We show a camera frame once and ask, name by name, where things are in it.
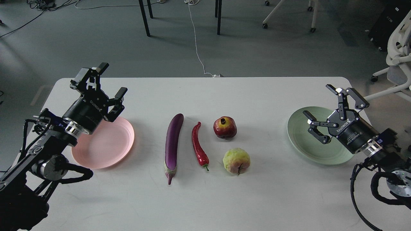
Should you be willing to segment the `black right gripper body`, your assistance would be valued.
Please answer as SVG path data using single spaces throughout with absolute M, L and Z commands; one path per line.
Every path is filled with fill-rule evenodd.
M 360 152 L 368 140 L 379 135 L 368 122 L 361 118 L 358 112 L 348 109 L 345 111 L 346 119 L 341 120 L 339 112 L 335 110 L 327 121 L 336 124 L 336 127 L 329 127 L 328 132 L 352 154 Z

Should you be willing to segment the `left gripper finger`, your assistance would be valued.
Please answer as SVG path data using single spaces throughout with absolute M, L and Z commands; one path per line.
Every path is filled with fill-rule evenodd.
M 82 96 L 105 95 L 101 89 L 100 77 L 109 67 L 109 63 L 101 63 L 98 67 L 82 68 L 76 77 L 70 81 L 70 88 Z
M 108 122 L 115 121 L 116 118 L 118 118 L 119 115 L 122 113 L 122 111 L 125 109 L 122 103 L 124 101 L 124 96 L 127 91 L 128 91 L 128 88 L 121 87 L 119 91 L 116 93 L 116 95 L 114 96 L 114 98 L 109 98 L 107 100 L 107 103 L 105 104 L 105 108 L 107 111 L 105 114 L 105 121 L 108 121 Z

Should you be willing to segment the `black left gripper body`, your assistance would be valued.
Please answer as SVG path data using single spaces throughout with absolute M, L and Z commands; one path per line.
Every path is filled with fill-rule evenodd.
M 102 90 L 88 89 L 63 114 L 63 119 L 75 122 L 86 133 L 92 134 L 114 102 L 114 99 L 109 99 Z

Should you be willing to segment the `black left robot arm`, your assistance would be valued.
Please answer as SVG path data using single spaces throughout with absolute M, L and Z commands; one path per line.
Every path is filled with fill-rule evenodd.
M 31 230 L 47 217 L 48 200 L 59 184 L 77 183 L 93 176 L 92 170 L 71 164 L 62 154 L 74 147 L 81 134 L 92 134 L 105 120 L 113 122 L 124 110 L 127 88 L 109 98 L 101 89 L 100 77 L 109 67 L 82 68 L 70 81 L 79 98 L 62 117 L 43 109 L 26 119 L 17 163 L 1 176 L 1 230 Z

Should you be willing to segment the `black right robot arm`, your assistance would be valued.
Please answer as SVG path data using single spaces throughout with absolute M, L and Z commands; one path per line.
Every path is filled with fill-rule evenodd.
M 388 128 L 379 133 L 360 116 L 359 111 L 369 107 L 369 102 L 357 90 L 335 88 L 330 84 L 326 87 L 337 96 L 338 107 L 326 121 L 318 121 L 309 111 L 303 111 L 308 119 L 308 133 L 322 144 L 336 138 L 351 154 L 362 152 L 366 155 L 366 159 L 353 168 L 350 196 L 361 220 L 373 231 L 378 231 L 379 228 L 358 209 L 354 195 L 355 180 L 362 169 L 374 171 L 370 184 L 374 198 L 387 205 L 410 208 L 410 158 L 400 157 L 394 130 Z

